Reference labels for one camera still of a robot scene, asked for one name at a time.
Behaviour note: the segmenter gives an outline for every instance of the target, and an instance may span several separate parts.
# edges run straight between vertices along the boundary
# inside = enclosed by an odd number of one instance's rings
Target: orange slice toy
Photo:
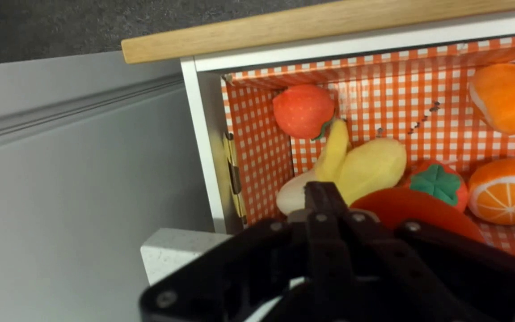
[[[478,167],[468,179],[469,212],[489,224],[515,226],[515,158]]]

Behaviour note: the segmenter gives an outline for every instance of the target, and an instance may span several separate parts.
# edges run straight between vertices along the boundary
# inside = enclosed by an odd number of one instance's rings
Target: white surface
[[[140,247],[148,283],[153,285],[199,255],[228,240],[228,235],[212,235],[183,229],[157,229]]]
[[[0,322],[135,322],[139,246],[160,226],[210,228],[183,90],[103,111],[1,138]]]
[[[430,43],[493,38],[502,34],[515,34],[515,13],[459,18],[439,24],[421,24],[414,27],[355,33],[332,40],[199,56],[194,58],[194,67],[196,72],[224,70],[328,56],[346,56],[355,52],[376,52]]]
[[[0,117],[158,79],[176,67],[126,67],[119,52],[0,65]]]
[[[224,221],[223,221],[224,219],[223,217],[223,204],[221,204],[217,174],[216,174],[216,165],[212,160],[210,138],[208,138],[208,122],[212,122],[212,120],[205,117],[194,63],[183,60],[180,67],[182,67],[183,85],[187,88],[185,90],[187,106],[189,106],[189,115],[190,115],[190,122],[192,122],[192,131],[196,136],[196,147],[198,147],[198,154],[199,154],[205,194],[207,194],[210,217],[214,222],[214,231],[224,235],[226,229],[224,229]]]

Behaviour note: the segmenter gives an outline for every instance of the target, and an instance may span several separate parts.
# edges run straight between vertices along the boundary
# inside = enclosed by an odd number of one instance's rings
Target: black plastic mechanism
[[[142,322],[515,322],[515,258],[419,222],[385,231],[328,183],[148,289]]]

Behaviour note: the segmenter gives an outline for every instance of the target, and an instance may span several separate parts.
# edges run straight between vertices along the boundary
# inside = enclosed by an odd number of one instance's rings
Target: yellow banana
[[[348,151],[348,131],[342,120],[332,120],[326,144],[312,172],[316,181],[332,183]]]

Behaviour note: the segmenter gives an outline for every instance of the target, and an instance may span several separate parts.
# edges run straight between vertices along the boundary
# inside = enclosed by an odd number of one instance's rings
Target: white drawer frame
[[[398,51],[405,47],[509,34],[515,34],[515,11],[182,60],[182,76],[214,231],[235,233],[241,229],[228,192],[228,172],[221,149],[221,135],[224,131],[219,97],[221,74],[226,70],[253,68],[262,65]]]

